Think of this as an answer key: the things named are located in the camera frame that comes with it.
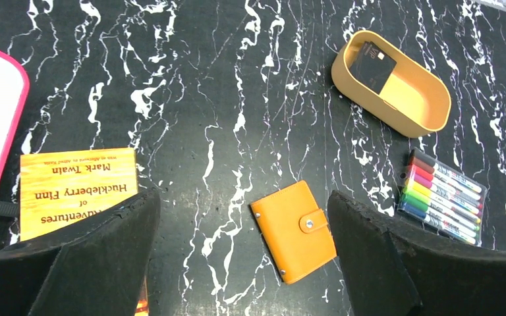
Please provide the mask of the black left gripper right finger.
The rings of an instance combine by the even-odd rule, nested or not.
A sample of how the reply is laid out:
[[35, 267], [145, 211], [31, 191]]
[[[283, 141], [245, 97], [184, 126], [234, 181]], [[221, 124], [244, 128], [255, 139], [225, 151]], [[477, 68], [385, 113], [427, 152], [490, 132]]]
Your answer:
[[428, 232], [339, 191], [327, 213], [355, 315], [506, 315], [506, 252]]

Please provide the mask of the orange leather card holder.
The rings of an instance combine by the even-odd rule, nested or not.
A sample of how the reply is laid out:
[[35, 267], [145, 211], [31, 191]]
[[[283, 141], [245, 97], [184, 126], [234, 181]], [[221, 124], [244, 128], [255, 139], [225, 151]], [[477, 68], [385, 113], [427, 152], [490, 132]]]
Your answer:
[[299, 281], [337, 256], [327, 217], [306, 181], [250, 207], [285, 284]]

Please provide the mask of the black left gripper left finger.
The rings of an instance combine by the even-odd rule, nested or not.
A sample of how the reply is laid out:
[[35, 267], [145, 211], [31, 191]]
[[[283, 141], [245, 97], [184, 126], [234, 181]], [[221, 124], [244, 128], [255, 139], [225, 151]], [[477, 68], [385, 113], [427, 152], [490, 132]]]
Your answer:
[[161, 200], [140, 192], [0, 250], [0, 315], [134, 315]]

